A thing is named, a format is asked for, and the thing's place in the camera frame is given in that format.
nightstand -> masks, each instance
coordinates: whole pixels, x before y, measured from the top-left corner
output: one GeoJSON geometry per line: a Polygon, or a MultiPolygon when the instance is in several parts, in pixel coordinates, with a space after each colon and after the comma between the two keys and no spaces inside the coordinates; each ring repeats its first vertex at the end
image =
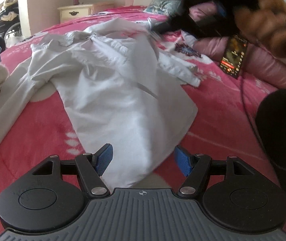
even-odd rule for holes
{"type": "Polygon", "coordinates": [[[113,2],[97,2],[92,4],[64,6],[57,9],[60,11],[61,23],[63,23],[72,19],[96,14],[113,7],[113,2]]]}

phone screen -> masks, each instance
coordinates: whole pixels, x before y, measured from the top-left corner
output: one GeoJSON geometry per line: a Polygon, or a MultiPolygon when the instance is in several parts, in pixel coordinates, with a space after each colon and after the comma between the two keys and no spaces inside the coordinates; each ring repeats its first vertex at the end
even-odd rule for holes
{"type": "Polygon", "coordinates": [[[237,79],[247,48],[248,41],[246,39],[237,35],[232,36],[227,42],[227,47],[220,62],[222,71],[237,79]]]}

drawer handle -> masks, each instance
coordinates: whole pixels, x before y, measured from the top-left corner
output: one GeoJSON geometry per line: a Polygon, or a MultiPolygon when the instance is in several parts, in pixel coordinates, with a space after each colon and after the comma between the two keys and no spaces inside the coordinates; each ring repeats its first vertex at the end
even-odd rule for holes
{"type": "Polygon", "coordinates": [[[78,14],[79,12],[75,12],[75,11],[72,11],[72,12],[69,12],[69,14],[71,15],[71,16],[75,16],[76,14],[78,14]]]}

cream drawer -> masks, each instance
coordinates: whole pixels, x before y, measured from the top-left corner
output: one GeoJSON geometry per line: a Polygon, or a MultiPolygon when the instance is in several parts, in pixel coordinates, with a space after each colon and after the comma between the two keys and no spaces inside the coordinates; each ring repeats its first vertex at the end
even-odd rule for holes
{"type": "Polygon", "coordinates": [[[61,11],[61,19],[68,20],[73,18],[80,18],[90,14],[90,8],[75,8],[61,11]]]}

round black disc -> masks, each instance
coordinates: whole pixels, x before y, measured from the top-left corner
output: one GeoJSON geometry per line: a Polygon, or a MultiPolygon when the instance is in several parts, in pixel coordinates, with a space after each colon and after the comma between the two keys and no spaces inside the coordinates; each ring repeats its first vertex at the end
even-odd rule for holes
{"type": "Polygon", "coordinates": [[[0,194],[2,224],[32,233],[59,229],[74,220],[84,208],[82,192],[64,181],[48,183],[20,195],[12,186],[5,189],[0,194]]]}
{"type": "Polygon", "coordinates": [[[235,176],[213,185],[202,203],[210,218],[237,232],[263,233],[286,220],[285,192],[267,179],[253,176],[235,176]]]}

